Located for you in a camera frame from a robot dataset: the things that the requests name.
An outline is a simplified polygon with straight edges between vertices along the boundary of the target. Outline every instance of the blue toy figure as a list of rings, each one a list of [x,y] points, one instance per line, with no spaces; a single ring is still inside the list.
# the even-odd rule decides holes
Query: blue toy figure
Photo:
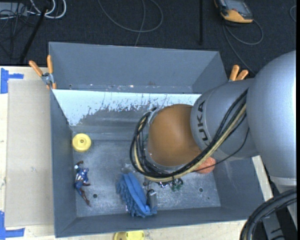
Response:
[[[86,204],[90,206],[90,201],[87,199],[86,194],[82,189],[82,186],[90,186],[90,183],[87,183],[89,180],[87,176],[89,168],[81,168],[79,166],[83,163],[84,161],[79,161],[74,165],[74,169],[76,170],[74,188],[78,191],[79,195],[82,196]]]

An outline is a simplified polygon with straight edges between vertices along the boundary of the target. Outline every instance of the handheld device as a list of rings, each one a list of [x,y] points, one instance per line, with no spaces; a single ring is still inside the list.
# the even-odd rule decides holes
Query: handheld device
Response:
[[[235,24],[251,23],[253,14],[243,0],[213,0],[220,15]]]

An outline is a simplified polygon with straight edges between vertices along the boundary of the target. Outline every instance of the blue brush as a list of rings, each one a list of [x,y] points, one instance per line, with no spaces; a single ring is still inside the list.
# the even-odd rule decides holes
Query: blue brush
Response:
[[[157,207],[150,209],[147,197],[139,181],[132,172],[122,174],[116,185],[116,191],[121,195],[126,208],[132,217],[146,217],[157,213]]]

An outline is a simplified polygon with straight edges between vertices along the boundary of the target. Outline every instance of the dark floor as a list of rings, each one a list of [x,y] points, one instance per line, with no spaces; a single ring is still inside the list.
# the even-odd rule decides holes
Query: dark floor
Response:
[[[30,0],[0,1],[19,2],[36,12]],[[9,11],[2,11],[0,66],[28,65],[34,60],[46,67],[48,44],[58,41],[219,51],[227,76],[238,64],[254,77],[273,59],[296,50],[297,0],[244,1],[253,13],[253,23],[227,26],[213,0],[202,0],[202,14],[200,0],[65,0],[65,14],[53,18],[65,9],[62,0],[55,0],[55,10],[49,14],[52,18],[42,18],[32,42],[40,16],[26,13],[7,19]],[[33,2],[39,11],[53,5],[48,0]],[[297,239],[289,213],[280,211],[278,216],[285,239]],[[257,234],[256,239],[267,239],[262,225]]]

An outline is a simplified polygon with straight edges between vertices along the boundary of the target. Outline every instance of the gray bin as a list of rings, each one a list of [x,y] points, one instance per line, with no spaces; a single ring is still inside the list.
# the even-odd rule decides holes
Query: gray bin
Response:
[[[152,183],[158,211],[145,218],[127,213],[116,193],[121,173],[144,180],[129,158],[141,115],[152,106],[193,104],[225,84],[219,52],[50,42],[49,54],[57,83],[50,92],[57,238],[245,220],[264,202],[249,158],[224,161],[208,174],[189,173],[179,191]],[[72,147],[77,133],[92,140],[85,153]],[[84,190],[91,207],[74,189],[80,160],[89,168],[91,186]]]

